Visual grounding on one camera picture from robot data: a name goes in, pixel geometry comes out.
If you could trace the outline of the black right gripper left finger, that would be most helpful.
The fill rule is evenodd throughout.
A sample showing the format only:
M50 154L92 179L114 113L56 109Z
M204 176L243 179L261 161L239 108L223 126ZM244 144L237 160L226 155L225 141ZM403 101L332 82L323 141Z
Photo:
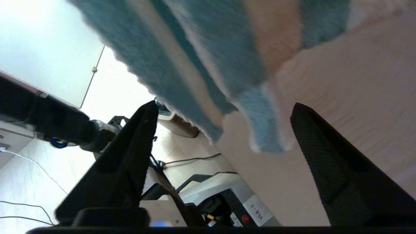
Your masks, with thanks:
M86 208L138 206L158 119L154 101L142 105L55 211L68 225Z

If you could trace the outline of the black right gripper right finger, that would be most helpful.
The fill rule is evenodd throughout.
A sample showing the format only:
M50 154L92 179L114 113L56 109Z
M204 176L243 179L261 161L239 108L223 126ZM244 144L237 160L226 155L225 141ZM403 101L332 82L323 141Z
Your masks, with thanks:
M290 122L332 226L415 226L415 199L316 111L296 103Z

